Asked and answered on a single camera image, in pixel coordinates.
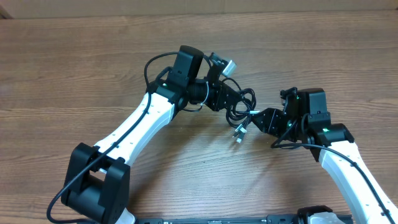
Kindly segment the black usb cable silver plug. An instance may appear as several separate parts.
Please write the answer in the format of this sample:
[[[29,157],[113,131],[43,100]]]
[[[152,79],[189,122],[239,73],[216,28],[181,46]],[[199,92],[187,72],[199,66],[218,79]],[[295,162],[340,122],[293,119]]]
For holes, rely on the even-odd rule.
[[[242,103],[238,103],[237,110],[244,111],[246,107]],[[251,115],[259,113],[259,110],[254,109],[254,111],[250,111]],[[237,128],[234,129],[233,138],[236,138],[237,143],[241,143],[244,139],[244,135],[247,133],[247,128],[243,128],[243,125],[240,124]]]

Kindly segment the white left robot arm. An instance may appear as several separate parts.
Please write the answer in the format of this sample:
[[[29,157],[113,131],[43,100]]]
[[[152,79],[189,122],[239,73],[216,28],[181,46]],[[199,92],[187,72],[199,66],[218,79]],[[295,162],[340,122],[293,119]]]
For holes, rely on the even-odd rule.
[[[188,104],[213,111],[231,110],[242,94],[220,80],[229,80],[236,63],[212,53],[183,45],[174,64],[154,81],[146,81],[146,93],[135,111],[110,135],[94,146],[74,148],[63,188],[51,201],[47,218],[57,200],[83,215],[75,223],[136,223],[128,211],[130,172],[138,155],[164,126]]]

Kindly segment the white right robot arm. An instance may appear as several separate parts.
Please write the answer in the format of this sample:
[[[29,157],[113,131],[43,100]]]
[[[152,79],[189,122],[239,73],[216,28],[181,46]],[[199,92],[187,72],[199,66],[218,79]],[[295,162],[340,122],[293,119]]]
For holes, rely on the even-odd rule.
[[[263,133],[274,136],[272,147],[308,149],[330,175],[357,223],[397,223],[397,207],[366,167],[355,139],[342,123],[333,124],[321,88],[280,93],[283,109],[253,115]]]

